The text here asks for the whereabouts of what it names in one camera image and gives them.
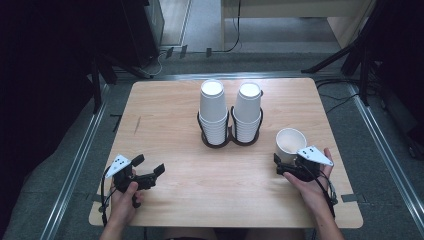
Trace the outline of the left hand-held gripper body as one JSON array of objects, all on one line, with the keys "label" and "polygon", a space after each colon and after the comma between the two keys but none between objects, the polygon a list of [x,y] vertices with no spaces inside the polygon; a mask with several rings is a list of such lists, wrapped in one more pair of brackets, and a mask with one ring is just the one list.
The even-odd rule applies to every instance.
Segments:
[{"label": "left hand-held gripper body", "polygon": [[115,188],[122,193],[126,192],[131,182],[138,183],[138,190],[148,190],[154,187],[157,180],[155,174],[152,172],[144,175],[137,175],[133,172],[134,166],[131,165],[132,160],[118,154],[106,171],[105,177],[112,177]]}]

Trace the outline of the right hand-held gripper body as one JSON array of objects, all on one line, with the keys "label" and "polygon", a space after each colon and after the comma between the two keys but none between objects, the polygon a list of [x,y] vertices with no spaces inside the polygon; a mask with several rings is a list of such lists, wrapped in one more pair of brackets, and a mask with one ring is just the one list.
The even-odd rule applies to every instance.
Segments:
[{"label": "right hand-held gripper body", "polygon": [[289,172],[304,182],[310,182],[320,176],[322,165],[333,167],[334,163],[317,147],[309,146],[298,150],[291,164],[282,162],[280,166],[276,165],[276,172],[279,175]]}]

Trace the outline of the white paper cup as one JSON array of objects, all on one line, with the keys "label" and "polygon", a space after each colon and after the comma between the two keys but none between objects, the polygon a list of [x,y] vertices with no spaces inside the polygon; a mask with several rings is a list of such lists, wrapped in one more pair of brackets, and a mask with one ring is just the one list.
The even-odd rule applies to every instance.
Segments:
[{"label": "white paper cup", "polygon": [[294,128],[284,128],[276,135],[276,155],[283,163],[291,164],[297,151],[307,146],[307,140],[302,132]]}]

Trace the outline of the black wire cup holder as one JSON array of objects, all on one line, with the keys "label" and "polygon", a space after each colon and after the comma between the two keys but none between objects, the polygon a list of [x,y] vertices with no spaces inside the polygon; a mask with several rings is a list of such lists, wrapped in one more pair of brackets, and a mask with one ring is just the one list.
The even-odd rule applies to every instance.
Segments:
[{"label": "black wire cup holder", "polygon": [[205,135],[204,135],[204,133],[203,133],[203,131],[202,131],[202,127],[201,127],[201,125],[200,125],[200,121],[199,121],[199,111],[198,111],[198,113],[197,113],[197,121],[198,121],[198,125],[199,125],[199,127],[200,127],[200,130],[201,130],[201,139],[202,139],[203,143],[204,143],[206,146],[208,146],[208,147],[210,147],[210,148],[221,148],[221,147],[223,147],[223,146],[227,145],[229,142],[234,142],[234,143],[236,143],[237,145],[241,145],[241,146],[249,146],[249,145],[254,144],[254,143],[257,141],[258,136],[259,136],[259,129],[260,129],[260,127],[261,127],[261,124],[262,124],[262,121],[263,121],[263,116],[264,116],[262,108],[261,108],[262,119],[261,119],[261,121],[260,121],[260,125],[259,125],[259,128],[258,128],[257,132],[256,132],[256,135],[255,135],[254,140],[253,140],[253,141],[251,141],[251,142],[249,142],[249,143],[241,143],[241,142],[239,142],[239,141],[235,138],[235,126],[234,126],[234,120],[233,120],[233,116],[232,116],[232,112],[233,112],[233,108],[234,108],[234,106],[232,106],[230,109],[228,109],[228,108],[227,108],[227,109],[228,109],[227,130],[226,130],[227,138],[226,138],[225,142],[224,142],[223,144],[221,144],[221,145],[210,145],[210,144],[207,142],[207,140],[206,140],[206,138],[205,138]]}]

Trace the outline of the stack of white cups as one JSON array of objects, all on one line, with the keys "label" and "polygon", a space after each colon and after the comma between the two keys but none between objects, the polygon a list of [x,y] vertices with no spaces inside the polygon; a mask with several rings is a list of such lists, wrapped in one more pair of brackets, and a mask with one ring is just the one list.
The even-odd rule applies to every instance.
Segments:
[{"label": "stack of white cups", "polygon": [[218,80],[206,80],[201,85],[199,121],[207,142],[221,145],[227,138],[228,109],[224,85]]},{"label": "stack of white cups", "polygon": [[241,143],[254,140],[262,119],[260,86],[254,82],[242,83],[236,98],[232,116],[235,138]]}]

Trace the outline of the person's right hand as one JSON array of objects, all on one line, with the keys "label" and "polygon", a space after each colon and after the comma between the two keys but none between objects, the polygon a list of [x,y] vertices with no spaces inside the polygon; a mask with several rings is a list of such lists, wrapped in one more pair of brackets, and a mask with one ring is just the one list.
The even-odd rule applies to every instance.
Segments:
[{"label": "person's right hand", "polygon": [[333,219],[333,214],[328,206],[324,193],[328,190],[328,179],[333,167],[324,165],[321,167],[321,175],[315,181],[304,182],[291,173],[284,173],[283,176],[300,192],[305,205],[315,217],[327,216]]}]

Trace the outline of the person's left hand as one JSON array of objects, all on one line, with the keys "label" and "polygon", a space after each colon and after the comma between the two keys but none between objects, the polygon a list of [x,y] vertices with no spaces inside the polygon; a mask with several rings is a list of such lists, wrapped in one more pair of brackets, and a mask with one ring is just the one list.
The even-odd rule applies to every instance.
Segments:
[{"label": "person's left hand", "polygon": [[133,203],[141,204],[142,201],[143,195],[138,190],[137,182],[131,182],[125,193],[114,193],[106,227],[115,231],[123,229],[135,216],[136,208]]}]

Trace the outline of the black tape strip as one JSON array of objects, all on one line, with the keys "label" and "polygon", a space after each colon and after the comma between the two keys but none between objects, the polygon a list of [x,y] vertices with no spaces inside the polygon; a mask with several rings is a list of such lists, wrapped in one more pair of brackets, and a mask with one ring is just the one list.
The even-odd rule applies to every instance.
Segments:
[{"label": "black tape strip", "polygon": [[122,119],[122,114],[110,114],[109,116],[116,120],[112,130],[112,132],[116,132],[119,128],[119,125]]}]

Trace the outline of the black tripod stand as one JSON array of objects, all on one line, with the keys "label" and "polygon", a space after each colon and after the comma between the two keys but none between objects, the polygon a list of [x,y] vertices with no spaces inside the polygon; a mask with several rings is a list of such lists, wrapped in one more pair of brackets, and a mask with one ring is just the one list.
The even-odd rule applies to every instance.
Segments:
[{"label": "black tripod stand", "polygon": [[94,108],[93,113],[97,114],[102,105],[102,96],[100,90],[100,77],[103,76],[107,84],[115,84],[117,82],[117,75],[113,67],[117,66],[125,72],[139,78],[139,79],[152,79],[153,75],[150,73],[142,73],[134,67],[124,64],[118,59],[108,54],[97,54],[91,60],[91,82],[93,84],[93,99]]},{"label": "black tripod stand", "polygon": [[346,60],[341,67],[341,73],[344,76],[351,76],[355,73],[357,68],[360,68],[358,94],[360,100],[366,106],[368,106],[367,87],[371,61],[371,45],[374,40],[374,28],[378,22],[381,11],[384,9],[385,0],[372,0],[372,3],[374,6],[372,7],[368,19],[365,21],[358,36],[352,43],[316,65],[302,70],[304,74],[314,74],[346,56]]}]

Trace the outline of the dark curtain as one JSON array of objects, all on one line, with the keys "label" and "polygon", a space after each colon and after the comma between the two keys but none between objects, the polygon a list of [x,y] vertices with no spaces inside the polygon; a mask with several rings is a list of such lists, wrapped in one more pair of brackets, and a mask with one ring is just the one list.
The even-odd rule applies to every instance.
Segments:
[{"label": "dark curtain", "polygon": [[0,218],[94,95],[95,18],[111,0],[0,0]]}]

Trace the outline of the black cabinet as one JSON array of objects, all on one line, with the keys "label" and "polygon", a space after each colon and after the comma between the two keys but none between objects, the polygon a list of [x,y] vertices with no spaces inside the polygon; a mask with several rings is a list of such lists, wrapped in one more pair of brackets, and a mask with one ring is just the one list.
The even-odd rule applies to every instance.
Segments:
[{"label": "black cabinet", "polygon": [[164,17],[159,0],[120,0],[138,65],[159,56]]}]

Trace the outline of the light wooden bench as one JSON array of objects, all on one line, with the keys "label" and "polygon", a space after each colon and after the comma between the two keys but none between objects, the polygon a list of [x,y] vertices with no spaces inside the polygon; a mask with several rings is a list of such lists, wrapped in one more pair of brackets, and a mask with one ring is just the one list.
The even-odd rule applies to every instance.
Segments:
[{"label": "light wooden bench", "polygon": [[377,0],[220,0],[221,33],[227,18],[326,18],[341,48],[350,44]]}]

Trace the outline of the metal floor rail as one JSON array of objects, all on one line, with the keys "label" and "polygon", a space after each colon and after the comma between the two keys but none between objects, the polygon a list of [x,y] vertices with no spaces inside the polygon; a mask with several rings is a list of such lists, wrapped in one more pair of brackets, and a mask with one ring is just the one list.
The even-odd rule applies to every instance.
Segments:
[{"label": "metal floor rail", "polygon": [[42,234],[39,240],[54,240],[56,233],[59,229],[63,216],[67,210],[68,204],[74,192],[76,183],[79,179],[81,171],[84,167],[87,155],[91,149],[92,142],[94,141],[95,134],[103,118],[105,108],[107,106],[110,94],[110,87],[105,84],[101,90],[101,97],[103,102],[100,104],[100,108],[95,113],[89,122],[87,130],[84,133],[83,139],[77,153],[73,159],[71,167],[66,175],[63,182],[61,191],[53,205],[48,220],[44,226]]},{"label": "metal floor rail", "polygon": [[388,172],[390,173],[402,199],[405,203],[418,231],[424,239],[424,202],[419,198],[416,189],[403,170],[399,159],[396,157],[388,138],[382,131],[370,106],[367,106],[358,96],[359,88],[353,84],[347,87],[354,94],[355,105],[373,138]]},{"label": "metal floor rail", "polygon": [[346,79],[338,72],[302,73],[300,71],[271,71],[271,72],[232,72],[232,73],[197,73],[155,75],[151,81],[180,81],[180,80],[206,80],[206,79],[271,79],[271,78],[312,78],[312,79]]}]

